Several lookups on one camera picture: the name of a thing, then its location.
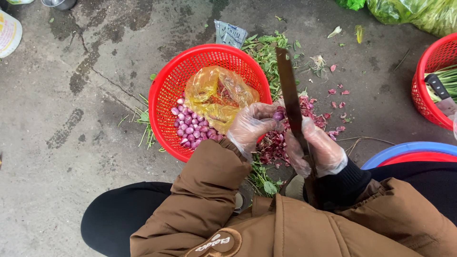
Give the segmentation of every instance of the yellow plastic bag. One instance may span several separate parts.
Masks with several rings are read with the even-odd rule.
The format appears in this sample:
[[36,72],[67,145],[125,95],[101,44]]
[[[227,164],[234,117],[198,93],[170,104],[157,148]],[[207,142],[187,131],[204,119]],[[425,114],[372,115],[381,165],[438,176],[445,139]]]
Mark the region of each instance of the yellow plastic bag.
[[259,93],[240,75],[219,66],[204,67],[193,75],[186,84],[185,97],[187,107],[223,134],[239,110],[260,101]]

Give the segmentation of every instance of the hand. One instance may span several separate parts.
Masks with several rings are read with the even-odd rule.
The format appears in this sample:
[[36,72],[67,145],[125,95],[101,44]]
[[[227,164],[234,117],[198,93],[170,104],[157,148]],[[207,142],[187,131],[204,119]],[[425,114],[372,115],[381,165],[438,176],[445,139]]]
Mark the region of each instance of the hand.
[[[314,125],[309,117],[303,117],[302,132],[310,144],[310,151],[316,162],[317,177],[325,175],[336,175],[347,165],[347,155],[335,141],[333,141],[322,129]],[[311,167],[303,159],[304,153],[293,136],[292,131],[287,131],[286,153],[289,156],[290,164],[297,174],[307,178],[311,174]]]
[[227,131],[227,138],[238,148],[248,162],[258,138],[272,130],[283,130],[283,125],[272,119],[278,104],[255,102],[239,111]]

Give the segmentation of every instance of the metal pot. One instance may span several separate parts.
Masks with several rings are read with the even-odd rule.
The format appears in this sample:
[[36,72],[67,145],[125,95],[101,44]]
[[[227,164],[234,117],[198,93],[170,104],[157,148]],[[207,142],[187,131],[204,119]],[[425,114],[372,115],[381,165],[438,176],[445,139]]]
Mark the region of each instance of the metal pot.
[[70,10],[75,4],[76,0],[41,0],[47,6],[60,11]]

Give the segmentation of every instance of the red basket rim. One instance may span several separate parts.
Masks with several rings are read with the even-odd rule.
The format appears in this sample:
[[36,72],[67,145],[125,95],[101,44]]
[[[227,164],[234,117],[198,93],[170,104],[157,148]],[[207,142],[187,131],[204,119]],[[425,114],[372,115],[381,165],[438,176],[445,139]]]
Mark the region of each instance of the red basket rim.
[[[148,101],[149,101],[149,122],[151,123],[151,128],[152,131],[154,132],[154,135],[157,139],[157,141],[160,143],[160,145],[172,156],[177,158],[180,161],[187,162],[189,160],[189,157],[182,154],[181,152],[176,151],[163,137],[159,124],[155,121],[157,121],[158,115],[157,113],[153,113],[152,111],[152,106],[156,106],[158,102],[158,93],[160,90],[160,86],[162,85],[165,81],[165,78],[168,74],[171,73],[171,71],[181,63],[182,59],[185,56],[192,55],[194,53],[200,53],[202,50],[208,50],[210,52],[214,51],[220,51],[224,53],[230,53],[232,55],[238,55],[238,56],[243,56],[243,61],[254,71],[255,74],[264,74],[262,68],[259,66],[259,64],[252,59],[247,53],[241,51],[238,48],[228,46],[228,45],[223,45],[223,44],[203,44],[203,45],[198,45],[194,46],[192,48],[187,49],[186,51],[180,53],[179,55],[175,56],[167,65],[165,65],[160,72],[157,74],[155,79],[151,83],[151,88],[149,90],[149,96],[148,96]],[[268,85],[268,80],[266,79],[266,76],[259,76],[259,82],[261,85]],[[268,95],[266,96],[266,103],[272,104],[273,101],[271,99],[271,96]]]
[[450,161],[457,162],[457,156],[437,152],[411,152],[391,157],[381,162],[378,167],[408,161]]
[[443,114],[442,111],[436,107],[435,103],[430,97],[425,97],[428,96],[427,89],[425,87],[425,82],[424,82],[424,73],[425,73],[425,67],[427,65],[427,60],[430,57],[430,55],[433,53],[435,49],[443,45],[444,43],[449,42],[450,39],[454,38],[457,40],[457,33],[452,33],[449,34],[445,37],[442,37],[438,39],[436,42],[431,44],[425,52],[422,54],[422,56],[419,59],[419,63],[416,68],[416,80],[417,80],[417,89],[419,90],[421,100],[425,103],[427,108],[430,110],[430,112],[435,116],[435,118],[441,122],[443,125],[447,127],[449,130],[453,130],[453,121],[450,120],[446,115]]

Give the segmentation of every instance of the white container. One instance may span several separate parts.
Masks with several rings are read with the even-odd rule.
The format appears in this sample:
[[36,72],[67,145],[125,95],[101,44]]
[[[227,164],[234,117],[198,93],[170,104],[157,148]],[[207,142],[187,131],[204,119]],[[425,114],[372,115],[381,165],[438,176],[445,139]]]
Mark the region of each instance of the white container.
[[23,4],[30,4],[35,0],[6,0],[12,5],[23,5]]
[[22,25],[0,10],[0,58],[10,55],[21,42]]

